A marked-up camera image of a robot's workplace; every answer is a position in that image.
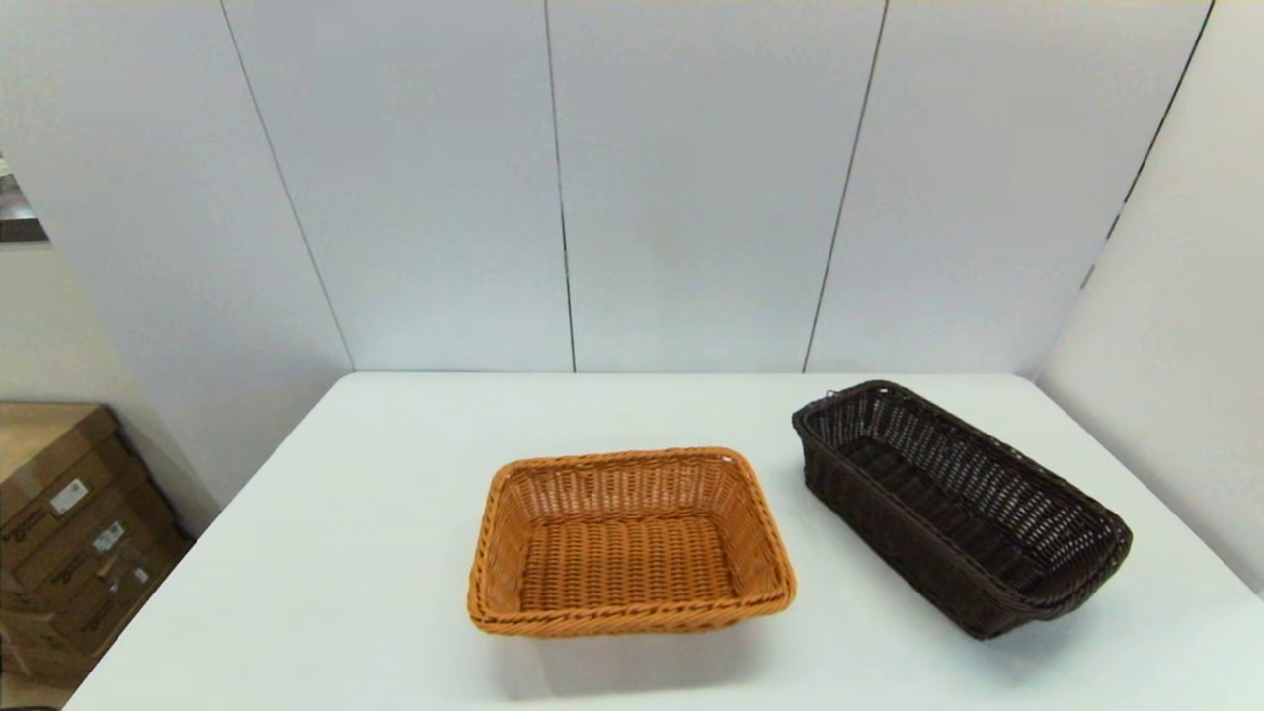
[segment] orange wicker basket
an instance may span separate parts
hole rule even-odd
[[[468,602],[489,633],[579,636],[712,630],[794,593],[755,471],[696,448],[506,464]]]

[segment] rectangular basket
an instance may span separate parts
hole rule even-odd
[[[755,471],[722,448],[506,464],[469,614],[488,633],[695,633],[784,610],[795,581]]]
[[[1127,555],[1114,512],[895,383],[832,393],[794,426],[808,488],[975,638],[1071,612]]]

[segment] floor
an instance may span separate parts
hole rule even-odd
[[[16,674],[0,674],[0,706],[52,706],[61,708],[75,689],[28,682]]]

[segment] white table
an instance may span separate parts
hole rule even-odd
[[[1264,601],[1071,417],[1016,377],[896,376],[1136,536],[1079,611],[988,643],[961,633],[803,486],[791,412],[862,380],[350,376],[67,708],[1264,708]],[[469,622],[501,464],[709,444],[760,473],[799,578],[787,611],[702,635],[545,641]]]

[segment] wall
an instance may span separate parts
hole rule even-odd
[[[228,504],[351,367],[224,13],[3,3],[0,27],[5,158]]]
[[[1261,37],[1216,4],[1039,385],[1264,595]]]
[[[47,244],[0,247],[0,400],[110,405],[188,533],[200,535],[219,512],[66,258]]]
[[[544,4],[224,6],[355,367],[570,371]]]
[[[1206,8],[308,5],[0,3],[0,145],[219,504],[353,366],[1028,372]]]
[[[808,369],[1033,374],[1206,11],[891,0]]]

